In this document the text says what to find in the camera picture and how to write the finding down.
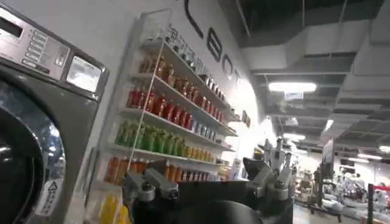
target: label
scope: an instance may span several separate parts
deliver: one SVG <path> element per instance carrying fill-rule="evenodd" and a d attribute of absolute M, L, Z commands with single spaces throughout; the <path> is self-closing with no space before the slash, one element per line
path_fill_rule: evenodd
<path fill-rule="evenodd" d="M 44 184 L 44 189 L 35 213 L 40 216 L 50 216 L 61 193 L 62 179 L 51 180 Z"/>
<path fill-rule="evenodd" d="M 303 99 L 303 92 L 299 92 L 299 93 L 288 93 L 288 92 L 285 92 L 285 99 L 287 101 L 294 100 L 294 99 Z"/>
<path fill-rule="evenodd" d="M 102 70 L 80 57 L 73 57 L 66 81 L 94 93 L 98 87 Z"/>

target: white wall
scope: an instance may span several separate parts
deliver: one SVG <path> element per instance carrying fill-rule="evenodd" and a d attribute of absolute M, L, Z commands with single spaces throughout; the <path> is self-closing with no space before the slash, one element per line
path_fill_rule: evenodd
<path fill-rule="evenodd" d="M 227 100 L 241 114 L 246 110 L 252 119 L 251 128 L 245 137 L 240 152 L 252 155 L 257 143 L 263 109 L 255 97 L 245 59 L 229 30 L 229 25 L 217 1 L 190 1 L 190 12 L 201 27 L 205 37 L 211 26 L 216 31 L 223 53 L 226 53 L 241 76 L 229 80 L 222 73 L 221 62 L 216 63 L 206 48 L 206 38 L 201 39 L 185 17 L 183 0 L 0 0 L 8 6 L 41 24 L 50 31 L 97 58 L 110 70 L 99 111 L 93 125 L 87 151 L 96 145 L 107 111 L 108 101 L 115 88 L 115 80 L 124 54 L 124 48 L 134 21 L 142 12 L 163 8 L 172 9 L 172 25 L 200 57 L 214 79 L 225 92 Z"/>

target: pole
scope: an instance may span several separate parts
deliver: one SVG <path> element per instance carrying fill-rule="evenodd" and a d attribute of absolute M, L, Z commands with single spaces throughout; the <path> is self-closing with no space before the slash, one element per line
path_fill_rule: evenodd
<path fill-rule="evenodd" d="M 368 215 L 367 224 L 372 224 L 374 204 L 372 197 L 374 196 L 374 185 L 368 184 Z"/>

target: control panel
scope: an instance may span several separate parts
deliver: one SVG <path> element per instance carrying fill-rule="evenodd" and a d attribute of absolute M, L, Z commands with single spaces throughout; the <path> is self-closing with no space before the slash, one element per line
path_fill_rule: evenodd
<path fill-rule="evenodd" d="M 0 58 L 39 72 L 65 87 L 76 87 L 96 98 L 105 67 L 76 55 L 74 47 L 36 28 L 0 4 Z"/>
<path fill-rule="evenodd" d="M 69 48 L 0 8 L 0 57 L 60 80 Z"/>

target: button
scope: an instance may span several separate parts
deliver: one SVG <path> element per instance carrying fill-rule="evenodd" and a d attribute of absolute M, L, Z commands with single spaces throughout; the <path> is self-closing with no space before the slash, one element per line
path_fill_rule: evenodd
<path fill-rule="evenodd" d="M 41 33 L 41 32 L 38 32 L 38 31 L 34 31 L 34 35 L 39 37 L 39 38 L 42 38 L 43 40 L 46 41 L 46 39 L 48 38 L 48 36 L 46 36 L 45 34 Z"/>
<path fill-rule="evenodd" d="M 33 52 L 36 55 L 41 55 L 41 51 L 38 51 L 38 50 L 36 50 L 33 47 L 28 47 L 27 50 L 30 51 L 30 52 Z"/>
<path fill-rule="evenodd" d="M 42 46 L 44 46 L 44 43 L 46 42 L 45 40 L 41 39 L 41 38 L 38 38 L 36 36 L 32 36 L 32 40 L 34 40 L 35 42 L 37 43 L 40 43 L 42 44 Z"/>
<path fill-rule="evenodd" d="M 30 66 L 31 68 L 36 68 L 36 67 L 37 67 L 36 64 L 34 64 L 34 63 L 32 63 L 31 61 L 28 61 L 28 60 L 26 60 L 26 59 L 23 59 L 23 60 L 22 60 L 22 63 L 25 64 L 25 65 Z"/>
<path fill-rule="evenodd" d="M 39 50 L 41 50 L 41 51 L 43 50 L 43 45 L 40 45 L 40 44 L 38 44 L 36 42 L 31 41 L 30 45 L 35 47 L 35 48 L 37 48 L 37 49 L 39 49 Z"/>
<path fill-rule="evenodd" d="M 55 58 L 55 61 L 54 63 L 58 66 L 63 66 L 63 64 L 65 63 L 65 59 L 66 59 L 66 56 L 68 55 L 68 48 L 67 47 L 60 47 L 60 49 L 58 50 L 58 54 L 57 54 L 57 57 Z"/>
<path fill-rule="evenodd" d="M 38 61 L 39 57 L 37 57 L 35 54 L 31 54 L 30 52 L 26 52 L 26 56 L 30 59 L 33 59 L 34 61 Z"/>

